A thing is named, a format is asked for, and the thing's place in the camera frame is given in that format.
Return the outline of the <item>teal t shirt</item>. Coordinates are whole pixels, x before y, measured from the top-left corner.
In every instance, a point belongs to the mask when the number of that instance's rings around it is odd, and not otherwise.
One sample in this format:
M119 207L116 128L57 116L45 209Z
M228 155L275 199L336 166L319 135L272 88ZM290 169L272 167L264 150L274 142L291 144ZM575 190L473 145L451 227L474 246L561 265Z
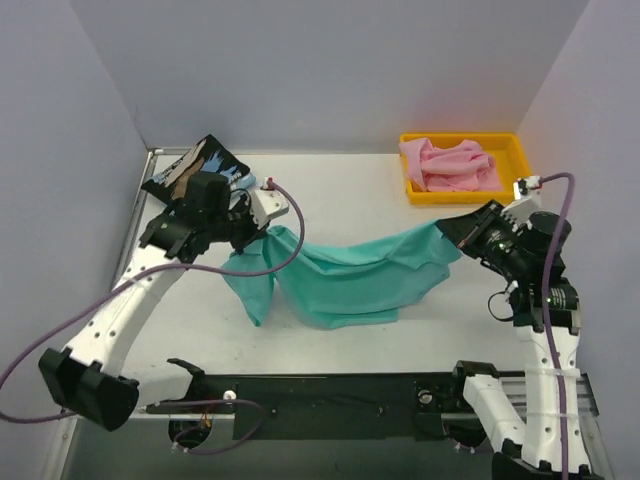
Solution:
M392 323L450 276L460 251L432 222L346 247L301 243L284 226L224 263L225 281L256 326L281 290L303 323L333 330Z

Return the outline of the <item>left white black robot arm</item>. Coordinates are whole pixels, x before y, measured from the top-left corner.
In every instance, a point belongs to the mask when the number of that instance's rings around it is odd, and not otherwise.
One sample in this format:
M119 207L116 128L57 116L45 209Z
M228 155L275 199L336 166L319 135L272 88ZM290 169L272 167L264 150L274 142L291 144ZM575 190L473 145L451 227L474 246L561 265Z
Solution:
M287 210L276 191L251 187L237 201L220 174L200 172L183 197L147 224L112 298L62 350L48 348L38 367L59 406L107 431L139 403L139 383L123 376L126 357L163 295L213 243L241 250Z

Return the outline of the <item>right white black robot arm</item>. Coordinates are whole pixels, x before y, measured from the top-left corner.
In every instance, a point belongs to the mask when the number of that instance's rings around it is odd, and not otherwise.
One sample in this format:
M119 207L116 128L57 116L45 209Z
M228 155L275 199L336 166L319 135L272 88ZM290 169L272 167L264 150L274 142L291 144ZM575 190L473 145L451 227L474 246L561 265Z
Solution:
M490 441L492 478L598 478L580 426L580 301L561 258L569 222L522 202L504 207L490 201L436 226L462 253L503 277L512 310L508 321L523 355L523 414L489 363L459 361L457 378L446 385L450 404L471 407Z

